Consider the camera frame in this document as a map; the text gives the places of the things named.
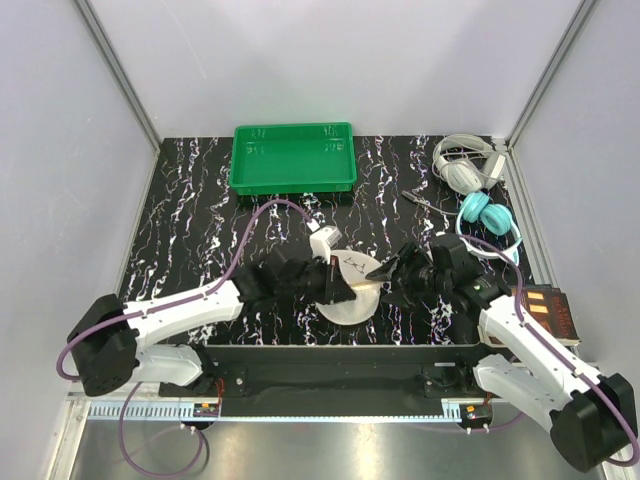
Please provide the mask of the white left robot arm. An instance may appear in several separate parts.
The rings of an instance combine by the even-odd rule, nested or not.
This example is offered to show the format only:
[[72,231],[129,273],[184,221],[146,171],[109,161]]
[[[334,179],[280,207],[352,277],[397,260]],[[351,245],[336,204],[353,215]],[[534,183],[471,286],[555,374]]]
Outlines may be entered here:
[[89,397],[129,382],[173,384],[203,396],[215,386],[212,360],[201,347],[169,345],[167,339],[268,310],[283,297],[333,306],[356,294],[336,256],[252,262],[217,282],[130,306],[114,294],[104,295],[69,333],[62,354],[72,357],[73,378]]

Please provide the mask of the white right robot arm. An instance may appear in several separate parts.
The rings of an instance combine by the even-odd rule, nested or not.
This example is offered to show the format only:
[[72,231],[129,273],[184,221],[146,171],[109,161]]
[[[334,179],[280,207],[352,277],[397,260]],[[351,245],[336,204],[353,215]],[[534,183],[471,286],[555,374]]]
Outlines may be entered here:
[[405,244],[367,274],[388,282],[384,302],[407,307],[441,296],[497,338],[522,363],[516,368],[499,353],[454,371],[454,384],[466,396],[482,390],[509,402],[550,436],[561,457],[586,473],[603,462],[633,467],[639,462],[639,429],[631,383],[584,362],[524,309],[523,290],[511,290],[485,271],[468,251],[468,236],[442,234],[427,250]]

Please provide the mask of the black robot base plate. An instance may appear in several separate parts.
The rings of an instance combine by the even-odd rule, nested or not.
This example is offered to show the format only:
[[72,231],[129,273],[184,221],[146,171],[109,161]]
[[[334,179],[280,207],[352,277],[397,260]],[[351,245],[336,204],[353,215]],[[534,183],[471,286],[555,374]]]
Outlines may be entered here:
[[441,400],[483,397],[472,368],[492,354],[463,346],[209,346],[225,419],[405,420]]

